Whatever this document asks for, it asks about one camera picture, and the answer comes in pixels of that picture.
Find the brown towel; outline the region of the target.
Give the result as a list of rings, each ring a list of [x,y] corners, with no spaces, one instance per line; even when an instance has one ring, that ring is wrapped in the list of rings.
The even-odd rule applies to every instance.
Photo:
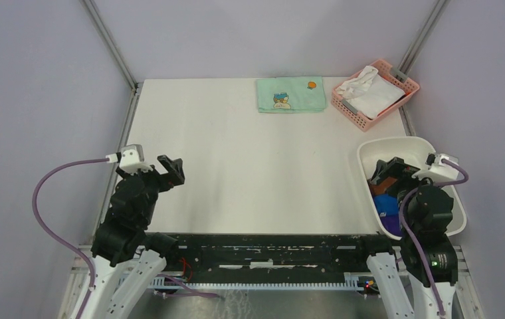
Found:
[[[388,189],[397,183],[397,179],[394,177],[386,177],[379,183],[373,183],[368,181],[369,190],[373,197],[387,194]]]

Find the blue towel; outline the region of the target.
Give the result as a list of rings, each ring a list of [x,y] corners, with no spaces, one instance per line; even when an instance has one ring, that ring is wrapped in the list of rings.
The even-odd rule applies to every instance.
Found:
[[[398,216],[399,208],[395,197],[384,193],[373,197],[373,202],[379,217]]]

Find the purple towel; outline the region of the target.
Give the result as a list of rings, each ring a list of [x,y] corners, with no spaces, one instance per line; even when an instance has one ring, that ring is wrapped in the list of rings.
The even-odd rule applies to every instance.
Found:
[[[385,230],[390,232],[392,235],[397,237],[401,237],[403,235],[398,215],[390,215],[382,217],[381,222]]]

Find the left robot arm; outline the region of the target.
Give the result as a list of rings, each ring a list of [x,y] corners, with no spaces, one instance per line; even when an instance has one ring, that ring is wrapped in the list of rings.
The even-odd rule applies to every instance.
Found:
[[[185,182],[182,159],[162,155],[157,160],[164,173],[139,155],[118,157],[120,180],[94,234],[87,291],[74,308],[74,318],[127,318],[152,278],[179,264],[176,239],[146,232],[159,194]]]

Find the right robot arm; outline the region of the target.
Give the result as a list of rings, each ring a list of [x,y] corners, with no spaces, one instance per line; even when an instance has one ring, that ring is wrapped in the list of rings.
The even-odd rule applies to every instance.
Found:
[[[451,318],[458,261],[447,234],[455,200],[445,187],[466,182],[468,175],[460,178],[461,173],[445,154],[429,154],[423,169],[398,157],[377,160],[367,184],[372,194],[395,201],[412,295],[407,296],[389,245],[358,249],[354,261],[374,275],[388,318]]]

